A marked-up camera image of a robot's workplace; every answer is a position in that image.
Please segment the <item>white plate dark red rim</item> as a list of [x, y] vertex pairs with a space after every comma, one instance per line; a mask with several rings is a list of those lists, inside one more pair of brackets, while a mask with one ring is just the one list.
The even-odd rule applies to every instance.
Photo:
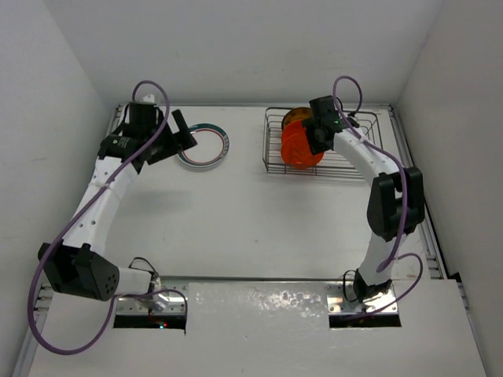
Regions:
[[189, 128], [197, 145], [178, 154], [178, 161], [193, 171], [212, 170], [220, 165], [229, 153], [229, 136], [220, 126], [199, 123]]

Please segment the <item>orange plastic plate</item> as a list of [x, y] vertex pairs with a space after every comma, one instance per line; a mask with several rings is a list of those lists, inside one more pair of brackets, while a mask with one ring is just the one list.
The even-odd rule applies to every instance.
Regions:
[[316, 155], [311, 152], [301, 120], [285, 126], [281, 134], [281, 158], [285, 164], [306, 169], [318, 165], [323, 157], [323, 152]]

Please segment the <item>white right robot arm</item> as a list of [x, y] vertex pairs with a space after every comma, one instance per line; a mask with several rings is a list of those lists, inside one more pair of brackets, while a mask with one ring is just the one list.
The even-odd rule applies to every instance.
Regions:
[[310, 150], [339, 153], [370, 187], [366, 218], [372, 235], [353, 283], [355, 298], [363, 302], [391, 286], [398, 249], [425, 218], [423, 174], [370, 142], [333, 97], [313, 99], [310, 110], [302, 121]]

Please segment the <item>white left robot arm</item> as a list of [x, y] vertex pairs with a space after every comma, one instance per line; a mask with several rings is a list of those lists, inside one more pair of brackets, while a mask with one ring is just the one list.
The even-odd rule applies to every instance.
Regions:
[[153, 102], [131, 101], [120, 124], [101, 142], [94, 172], [69, 229], [39, 260], [52, 289], [106, 302], [119, 295], [152, 291], [152, 272], [120, 268], [105, 258], [105, 244], [119, 205], [145, 164], [152, 165], [196, 146], [179, 110], [178, 131], [164, 123], [167, 112]]

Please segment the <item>yellow patterned plate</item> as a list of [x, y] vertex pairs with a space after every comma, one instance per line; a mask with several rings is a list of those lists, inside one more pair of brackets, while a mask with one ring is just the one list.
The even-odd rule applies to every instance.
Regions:
[[282, 126], [285, 127], [296, 120], [309, 119], [311, 116], [311, 109], [308, 107], [293, 108], [285, 114]]

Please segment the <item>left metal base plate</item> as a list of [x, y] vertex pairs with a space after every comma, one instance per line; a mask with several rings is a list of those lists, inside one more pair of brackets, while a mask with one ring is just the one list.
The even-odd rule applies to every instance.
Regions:
[[150, 298], [119, 298], [116, 304], [116, 314], [133, 315], [183, 315], [187, 309], [189, 284], [182, 282], [163, 283], [163, 292]]

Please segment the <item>metal base plate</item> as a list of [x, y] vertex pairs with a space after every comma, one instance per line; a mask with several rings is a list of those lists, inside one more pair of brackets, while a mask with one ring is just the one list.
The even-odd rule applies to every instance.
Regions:
[[331, 282], [326, 287], [326, 301], [330, 316], [352, 316], [358, 314], [371, 315], [398, 315], [398, 304], [394, 287], [391, 286], [385, 293], [378, 293], [363, 302], [355, 301], [352, 290], [352, 281], [345, 285], [346, 294], [343, 293], [343, 281]]
[[163, 292], [150, 298], [119, 298], [116, 304], [116, 314], [133, 315], [183, 315], [187, 309], [189, 284], [182, 282], [163, 283]]

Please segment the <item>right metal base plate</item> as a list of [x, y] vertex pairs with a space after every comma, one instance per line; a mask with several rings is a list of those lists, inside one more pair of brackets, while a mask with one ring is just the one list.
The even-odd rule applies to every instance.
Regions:
[[391, 286], [385, 293], [378, 293], [363, 302], [355, 301], [352, 290], [352, 281], [345, 285], [346, 294], [343, 293], [343, 281], [331, 282], [326, 287], [326, 301], [330, 316], [352, 316], [358, 314], [371, 315], [398, 315], [398, 304], [394, 287]]

